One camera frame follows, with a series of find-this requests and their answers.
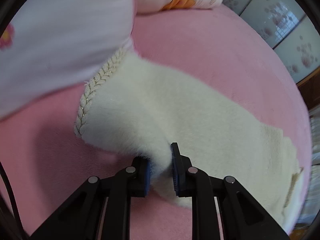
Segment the white fluffy cardigan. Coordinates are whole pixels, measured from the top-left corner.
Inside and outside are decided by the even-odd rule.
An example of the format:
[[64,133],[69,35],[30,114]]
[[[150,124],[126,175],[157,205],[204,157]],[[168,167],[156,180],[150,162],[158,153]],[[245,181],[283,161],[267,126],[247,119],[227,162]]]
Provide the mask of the white fluffy cardigan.
[[234,176],[284,230],[293,223],[302,169],[291,139],[183,72],[116,51],[87,83],[74,132],[108,152],[151,161],[151,183],[180,206],[171,149],[210,176]]

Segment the pink bed blanket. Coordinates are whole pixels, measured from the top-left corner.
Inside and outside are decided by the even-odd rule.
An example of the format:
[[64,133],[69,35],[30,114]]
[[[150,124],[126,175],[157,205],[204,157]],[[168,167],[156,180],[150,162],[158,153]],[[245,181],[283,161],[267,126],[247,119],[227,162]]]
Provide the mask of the pink bed blanket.
[[[300,92],[276,53],[225,6],[138,16],[133,40],[143,58],[194,76],[292,141],[303,168],[286,223],[292,230],[308,187],[310,123]],[[1,162],[27,233],[86,178],[111,176],[132,159],[93,148],[75,136],[84,88],[75,85],[48,94],[1,122]]]

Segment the white pillow with blue print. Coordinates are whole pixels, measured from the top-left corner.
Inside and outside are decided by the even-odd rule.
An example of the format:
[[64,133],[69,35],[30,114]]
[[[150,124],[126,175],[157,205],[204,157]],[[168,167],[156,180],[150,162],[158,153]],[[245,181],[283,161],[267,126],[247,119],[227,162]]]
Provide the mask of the white pillow with blue print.
[[132,49],[134,0],[27,0],[1,37],[1,117]]

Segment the floral sliding wardrobe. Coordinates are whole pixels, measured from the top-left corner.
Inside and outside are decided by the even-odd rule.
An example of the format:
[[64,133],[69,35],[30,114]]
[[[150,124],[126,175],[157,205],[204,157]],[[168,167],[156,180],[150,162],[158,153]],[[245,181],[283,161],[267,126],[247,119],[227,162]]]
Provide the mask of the floral sliding wardrobe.
[[319,33],[295,0],[223,0],[276,52],[298,83],[319,67]]

